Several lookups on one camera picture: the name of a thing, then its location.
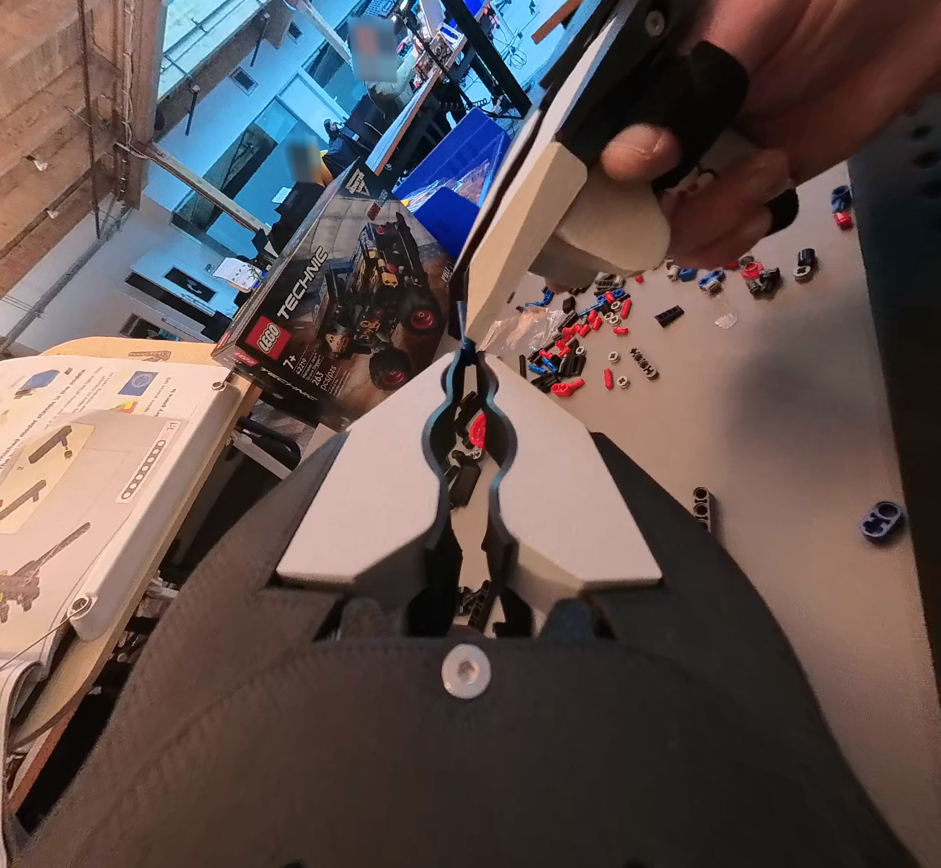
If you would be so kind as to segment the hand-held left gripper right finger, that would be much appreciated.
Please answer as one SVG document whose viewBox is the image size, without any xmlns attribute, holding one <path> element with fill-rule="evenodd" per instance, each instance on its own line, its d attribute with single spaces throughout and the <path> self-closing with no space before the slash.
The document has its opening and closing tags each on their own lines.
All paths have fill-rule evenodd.
<svg viewBox="0 0 941 868">
<path fill-rule="evenodd" d="M 556 604 L 664 578 L 589 430 L 503 361 L 477 357 L 488 487 L 487 606 L 499 634 L 531 634 Z"/>
</svg>

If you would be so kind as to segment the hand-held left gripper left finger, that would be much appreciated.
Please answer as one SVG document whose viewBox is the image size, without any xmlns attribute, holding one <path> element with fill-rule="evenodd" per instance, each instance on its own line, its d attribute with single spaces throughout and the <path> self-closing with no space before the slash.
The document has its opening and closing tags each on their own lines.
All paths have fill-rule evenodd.
<svg viewBox="0 0 941 868">
<path fill-rule="evenodd" d="M 439 359 L 347 428 L 280 581 L 402 610 L 420 637 L 450 631 L 462 553 L 445 472 L 463 393 L 463 360 Z"/>
</svg>

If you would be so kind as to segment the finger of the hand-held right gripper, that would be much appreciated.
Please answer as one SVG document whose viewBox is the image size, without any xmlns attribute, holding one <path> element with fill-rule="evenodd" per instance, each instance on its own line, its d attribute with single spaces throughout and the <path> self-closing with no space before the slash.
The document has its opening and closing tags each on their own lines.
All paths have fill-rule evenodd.
<svg viewBox="0 0 941 868">
<path fill-rule="evenodd" d="M 514 177 L 467 271 L 465 338 L 476 349 L 482 347 L 586 178 L 584 163 L 559 144 L 532 153 Z"/>
<path fill-rule="evenodd" d="M 562 126 L 562 123 L 567 119 L 571 107 L 575 104 L 577 97 L 583 90 L 584 82 L 591 76 L 593 65 L 598 54 L 603 50 L 607 44 L 607 40 L 611 37 L 610 28 L 613 24 L 614 21 L 609 20 L 602 27 L 601 31 L 594 36 L 590 44 L 577 46 L 575 48 L 576 62 L 573 68 L 570 71 L 562 73 L 560 80 L 548 87 L 540 98 L 535 101 L 533 108 L 523 121 L 520 132 L 512 142 L 506 158 L 500 165 L 493 185 L 471 227 L 468 240 L 461 254 L 458 256 L 453 269 L 453 339 L 460 339 L 455 315 L 455 304 L 460 299 L 466 300 L 467 271 L 475 249 L 482 240 L 503 195 L 524 165 L 527 157 L 534 152 L 538 153 L 545 145 L 562 145 L 557 139 L 557 132 Z M 585 272 L 585 267 L 579 266 L 578 261 L 587 261 L 588 256 L 583 253 L 577 254 L 563 251 L 564 243 L 561 239 L 558 239 L 561 222 L 562 221 L 560 221 L 558 227 L 556 227 L 554 232 L 550 235 L 546 245 L 537 255 L 534 263 L 526 273 L 538 274 L 549 280 L 569 286 L 583 286 L 586 284 L 586 280 L 581 279 L 580 275 Z"/>
</svg>

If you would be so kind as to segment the white desk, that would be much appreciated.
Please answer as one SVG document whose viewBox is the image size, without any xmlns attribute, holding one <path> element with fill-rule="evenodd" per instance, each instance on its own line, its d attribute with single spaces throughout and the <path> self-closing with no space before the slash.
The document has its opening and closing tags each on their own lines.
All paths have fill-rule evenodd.
<svg viewBox="0 0 941 868">
<path fill-rule="evenodd" d="M 630 282 L 629 334 L 586 340 L 585 386 L 556 400 L 688 508 L 712 493 L 716 533 L 797 652 L 858 778 L 922 866 L 939 866 L 939 702 L 910 530 L 887 545 L 859 523 L 904 503 L 857 233 L 831 214 L 845 163 L 803 185 L 801 210 L 754 255 L 781 268 L 772 298 L 729 274 L 711 298 L 665 270 Z M 793 278 L 799 250 L 817 273 Z M 680 305 L 666 329 L 654 316 Z M 714 321 L 739 314 L 730 330 Z M 659 369 L 647 380 L 623 352 Z M 630 387 L 607 390 L 607 354 Z"/>
</svg>

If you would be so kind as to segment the printed task sheet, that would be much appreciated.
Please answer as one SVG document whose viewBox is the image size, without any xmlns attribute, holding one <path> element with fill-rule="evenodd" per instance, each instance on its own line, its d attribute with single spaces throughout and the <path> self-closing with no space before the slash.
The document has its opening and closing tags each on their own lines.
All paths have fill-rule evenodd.
<svg viewBox="0 0 941 868">
<path fill-rule="evenodd" d="M 36 355 L 1 363 L 2 447 L 92 412 L 188 419 L 222 396 L 209 366 Z"/>
</svg>

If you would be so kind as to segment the person's right hand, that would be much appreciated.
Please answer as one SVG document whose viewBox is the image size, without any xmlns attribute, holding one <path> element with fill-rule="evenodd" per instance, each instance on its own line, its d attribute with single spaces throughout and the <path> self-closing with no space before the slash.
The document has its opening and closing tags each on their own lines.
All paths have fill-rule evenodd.
<svg viewBox="0 0 941 868">
<path fill-rule="evenodd" d="M 734 128 L 757 153 L 669 209 L 676 263 L 718 267 L 774 233 L 770 203 L 853 156 L 939 91 L 940 0 L 705 0 L 701 42 L 749 78 Z"/>
</svg>

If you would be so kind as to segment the blue storage bin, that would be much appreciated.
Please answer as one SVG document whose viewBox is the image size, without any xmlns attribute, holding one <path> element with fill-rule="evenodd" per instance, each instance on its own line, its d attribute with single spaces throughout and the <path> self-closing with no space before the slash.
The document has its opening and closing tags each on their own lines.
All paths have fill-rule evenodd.
<svg viewBox="0 0 941 868">
<path fill-rule="evenodd" d="M 510 143 L 495 120 L 472 109 L 394 190 L 453 260 L 464 249 Z"/>
</svg>

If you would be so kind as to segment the clear plastic bag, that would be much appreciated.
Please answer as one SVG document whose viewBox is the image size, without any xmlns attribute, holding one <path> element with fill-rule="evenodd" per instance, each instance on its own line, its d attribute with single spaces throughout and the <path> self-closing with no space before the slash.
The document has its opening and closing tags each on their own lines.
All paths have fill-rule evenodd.
<svg viewBox="0 0 941 868">
<path fill-rule="evenodd" d="M 514 311 L 509 318 L 492 325 L 477 350 L 490 355 L 528 355 L 553 340 L 566 315 L 561 310 L 543 306 Z"/>
</svg>

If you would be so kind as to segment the pile of small building pieces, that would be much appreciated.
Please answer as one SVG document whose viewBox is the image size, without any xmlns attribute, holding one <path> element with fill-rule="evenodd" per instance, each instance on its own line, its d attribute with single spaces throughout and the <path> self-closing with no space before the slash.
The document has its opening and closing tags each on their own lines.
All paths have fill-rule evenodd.
<svg viewBox="0 0 941 868">
<path fill-rule="evenodd" d="M 815 249 L 799 250 L 792 272 L 794 280 L 805 282 L 812 278 L 817 273 L 817 266 L 818 258 Z M 766 266 L 752 254 L 745 254 L 724 267 L 706 273 L 690 268 L 680 268 L 671 258 L 665 261 L 665 275 L 668 281 L 696 282 L 697 288 L 711 298 L 723 291 L 729 274 L 738 275 L 743 279 L 746 290 L 753 298 L 770 298 L 782 286 L 784 276 L 781 268 Z M 633 300 L 630 295 L 631 290 L 626 286 L 627 282 L 626 279 L 616 274 L 598 274 L 594 280 L 594 298 L 589 305 L 580 308 L 576 293 L 571 293 L 566 297 L 562 303 L 562 311 L 567 315 L 562 326 L 553 336 L 553 340 L 546 343 L 546 347 L 520 356 L 519 371 L 523 378 L 531 379 L 530 383 L 543 394 L 550 394 L 550 386 L 559 380 L 581 378 L 586 383 L 584 378 L 587 365 L 585 340 L 588 335 L 598 333 L 602 328 L 610 329 L 618 337 L 629 333 L 626 322 L 631 313 Z M 631 359 L 630 350 L 631 348 L 623 352 L 623 355 L 627 355 L 628 360 L 634 363 L 636 370 L 643 375 Z M 606 361 L 605 363 L 602 371 L 604 368 L 612 369 L 615 389 L 617 377 L 625 375 L 616 375 L 615 365 L 609 365 Z"/>
</svg>

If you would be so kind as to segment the black toy set box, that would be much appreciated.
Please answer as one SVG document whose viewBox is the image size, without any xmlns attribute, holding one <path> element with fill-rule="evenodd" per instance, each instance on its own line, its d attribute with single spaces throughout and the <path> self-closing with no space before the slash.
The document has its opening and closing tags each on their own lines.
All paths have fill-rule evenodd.
<svg viewBox="0 0 941 868">
<path fill-rule="evenodd" d="M 364 163 L 324 188 L 213 358 L 286 413 L 341 430 L 427 368 L 453 260 Z"/>
</svg>

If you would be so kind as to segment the blue two-hole beam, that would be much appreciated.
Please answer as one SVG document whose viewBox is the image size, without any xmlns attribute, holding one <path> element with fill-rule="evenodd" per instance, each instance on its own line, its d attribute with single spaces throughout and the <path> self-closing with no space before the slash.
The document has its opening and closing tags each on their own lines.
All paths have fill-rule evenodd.
<svg viewBox="0 0 941 868">
<path fill-rule="evenodd" d="M 863 538 L 872 544 L 882 545 L 899 534 L 905 519 L 905 509 L 899 503 L 881 500 L 873 504 L 861 518 L 859 527 Z"/>
</svg>

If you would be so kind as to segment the black steel post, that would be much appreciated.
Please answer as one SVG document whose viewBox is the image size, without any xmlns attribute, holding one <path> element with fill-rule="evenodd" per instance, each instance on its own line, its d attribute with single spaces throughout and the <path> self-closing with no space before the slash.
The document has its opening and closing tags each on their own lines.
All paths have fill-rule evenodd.
<svg viewBox="0 0 941 868">
<path fill-rule="evenodd" d="M 488 35 L 481 28 L 477 18 L 464 4 L 463 0 L 441 0 L 446 10 L 453 15 L 457 27 L 475 50 L 488 74 L 493 78 L 498 95 L 509 99 L 512 106 L 525 118 L 531 109 L 531 102 L 522 86 L 500 57 Z"/>
</svg>

